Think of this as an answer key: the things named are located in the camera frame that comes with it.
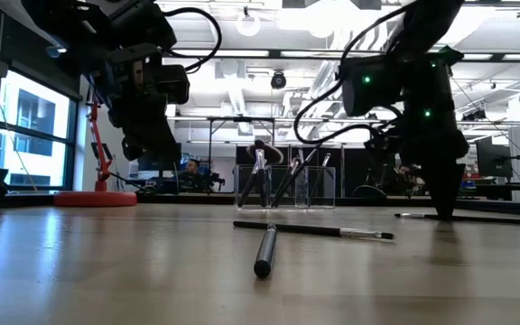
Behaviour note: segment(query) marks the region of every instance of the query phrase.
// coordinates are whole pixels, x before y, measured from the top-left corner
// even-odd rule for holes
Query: table surface
[[[1,209],[0,324],[520,323],[520,226],[393,217],[403,211]],[[273,273],[260,281],[264,232],[232,228],[235,219],[396,240],[281,233]]]

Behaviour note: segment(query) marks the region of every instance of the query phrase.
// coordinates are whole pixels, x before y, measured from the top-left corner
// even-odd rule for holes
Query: computer monitor
[[[176,144],[178,153],[181,153],[181,144]],[[162,157],[157,153],[144,153],[137,159],[138,171],[177,171],[180,168],[181,154],[175,159]]]
[[[478,173],[481,176],[511,178],[513,176],[511,160],[502,159],[510,156],[509,147],[493,144],[491,137],[477,141]]]

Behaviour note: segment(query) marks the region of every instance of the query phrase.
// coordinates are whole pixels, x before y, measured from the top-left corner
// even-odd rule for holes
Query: window
[[[29,172],[35,185],[64,186],[65,158],[66,144],[0,129],[0,167],[9,170],[9,185],[31,186]]]
[[[1,79],[0,122],[33,131],[68,137],[70,99],[18,73],[9,71]]]

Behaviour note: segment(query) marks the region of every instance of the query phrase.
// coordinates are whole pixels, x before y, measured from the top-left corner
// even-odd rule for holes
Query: red lamp base
[[[131,192],[73,191],[59,192],[53,198],[56,207],[133,207],[137,197]]]

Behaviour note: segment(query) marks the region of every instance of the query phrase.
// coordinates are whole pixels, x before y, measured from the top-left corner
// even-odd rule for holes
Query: window frame
[[[75,147],[76,147],[76,136],[77,133],[77,111],[79,108],[79,98],[75,98],[62,92],[60,89],[53,87],[52,85],[47,85],[41,83],[38,79],[34,79],[29,75],[22,73],[20,70],[9,69],[12,72],[15,72],[25,78],[30,79],[33,82],[39,83],[40,85],[49,88],[65,97],[70,101],[69,103],[69,113],[68,113],[68,123],[67,123],[67,136],[65,138],[58,137],[55,135],[50,135],[41,131],[32,130],[27,127],[13,125],[13,124],[5,124],[5,122],[0,121],[0,129],[8,130],[11,132],[15,132],[19,135],[29,135],[34,138],[39,138],[43,140],[48,140],[52,142],[62,143],[65,145],[65,155],[64,155],[64,164],[63,164],[63,185],[62,186],[37,186],[38,190],[73,190],[73,173],[74,173],[74,165],[75,165]],[[0,92],[1,92],[2,80],[0,79]],[[30,190],[32,188],[31,184],[25,185],[8,185],[7,188],[9,190]]]

